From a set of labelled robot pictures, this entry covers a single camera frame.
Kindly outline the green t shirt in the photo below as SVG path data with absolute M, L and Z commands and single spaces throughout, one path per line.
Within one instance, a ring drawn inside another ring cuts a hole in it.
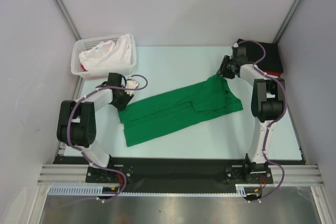
M 131 103 L 119 112 L 128 147 L 243 110 L 225 78 L 207 80 Z

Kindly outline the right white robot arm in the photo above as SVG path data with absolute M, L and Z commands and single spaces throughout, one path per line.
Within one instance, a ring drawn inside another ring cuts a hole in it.
M 257 165 L 270 164 L 269 142 L 277 122 L 287 110 L 285 81 L 268 75 L 256 63 L 249 61 L 245 47 L 234 44 L 232 51 L 231 56 L 223 58 L 217 74 L 227 79 L 242 78 L 253 88 L 250 107 L 255 118 L 255 128 L 246 157 L 249 165 L 242 169 L 242 176 L 245 181 L 254 183 L 261 177 Z

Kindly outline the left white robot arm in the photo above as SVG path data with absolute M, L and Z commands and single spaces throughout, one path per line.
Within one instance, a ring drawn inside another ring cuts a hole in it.
M 134 97 L 139 83 L 131 76 L 109 73 L 107 81 L 79 100 L 64 100 L 60 105 L 57 139 L 83 154 L 90 166 L 99 168 L 98 176 L 105 182 L 115 178 L 116 169 L 109 165 L 107 154 L 96 140 L 96 113 L 106 105 L 124 111 Z

